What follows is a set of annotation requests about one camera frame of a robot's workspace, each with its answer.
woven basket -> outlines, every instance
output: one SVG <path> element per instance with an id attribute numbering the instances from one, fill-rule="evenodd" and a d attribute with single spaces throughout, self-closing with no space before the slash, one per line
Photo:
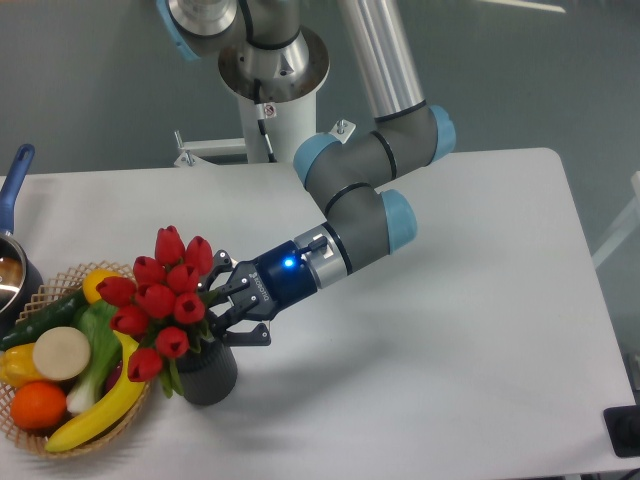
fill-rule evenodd
<path id="1" fill-rule="evenodd" d="M 39 310 L 58 298 L 81 288 L 84 277 L 86 277 L 89 272 L 98 268 L 112 270 L 125 277 L 133 279 L 131 267 L 106 261 L 99 264 L 90 263 L 88 265 L 79 265 L 78 267 L 70 268 L 67 273 L 58 273 L 55 278 L 49 280 L 49 283 L 42 285 L 39 288 L 38 293 L 33 294 L 31 302 L 25 306 L 17 321 L 20 322 L 24 320 L 31 314 L 31 312 Z M 35 455 L 45 458 L 76 457 L 101 448 L 122 433 L 131 424 L 131 421 L 140 411 L 140 407 L 149 396 L 149 391 L 150 383 L 147 382 L 144 390 L 142 391 L 142 395 L 140 395 L 140 398 L 138 398 L 133 407 L 131 407 L 131 409 L 117 423 L 115 423 L 110 430 L 100 437 L 66 452 L 49 453 L 44 449 L 44 445 L 47 443 L 47 437 L 41 437 L 25 432 L 13 423 L 13 419 L 9 412 L 11 401 L 13 400 L 16 390 L 12 386 L 0 382 L 0 430 L 5 433 L 5 436 L 11 440 L 16 447 L 27 450 Z"/>

pot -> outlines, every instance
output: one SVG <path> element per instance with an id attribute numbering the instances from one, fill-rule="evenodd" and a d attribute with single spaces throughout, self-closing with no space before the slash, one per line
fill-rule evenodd
<path id="1" fill-rule="evenodd" d="M 31 295 L 42 285 L 40 272 L 13 238 L 16 198 L 34 154 L 33 145 L 18 148 L 0 190 L 0 338 L 15 325 Z"/>

green stem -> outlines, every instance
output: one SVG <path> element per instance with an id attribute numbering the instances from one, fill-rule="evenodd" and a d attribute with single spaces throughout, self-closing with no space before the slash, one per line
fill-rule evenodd
<path id="1" fill-rule="evenodd" d="M 203 292 L 199 294 L 200 300 L 204 303 L 204 306 L 207 308 L 211 308 L 217 305 L 216 300 L 218 300 L 218 292 L 216 290 L 209 290 L 208 292 Z"/>

green leafy vegetable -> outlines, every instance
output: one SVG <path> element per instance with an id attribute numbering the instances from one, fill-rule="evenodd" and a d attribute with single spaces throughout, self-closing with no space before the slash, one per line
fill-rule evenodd
<path id="1" fill-rule="evenodd" d="M 91 360 L 67 395 L 67 410 L 73 415 L 91 408 L 102 393 L 102 385 L 122 357 L 122 347 L 109 327 L 118 310 L 104 300 L 91 305 L 74 321 L 73 327 L 85 334 L 91 346 Z"/>

plastic fruit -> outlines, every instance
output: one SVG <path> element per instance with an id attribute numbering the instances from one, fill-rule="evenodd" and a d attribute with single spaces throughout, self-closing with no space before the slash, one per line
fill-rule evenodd
<path id="1" fill-rule="evenodd" d="M 23 430 L 56 426 L 67 411 L 67 396 L 49 382 L 28 383 L 18 389 L 11 402 L 13 423 Z"/>

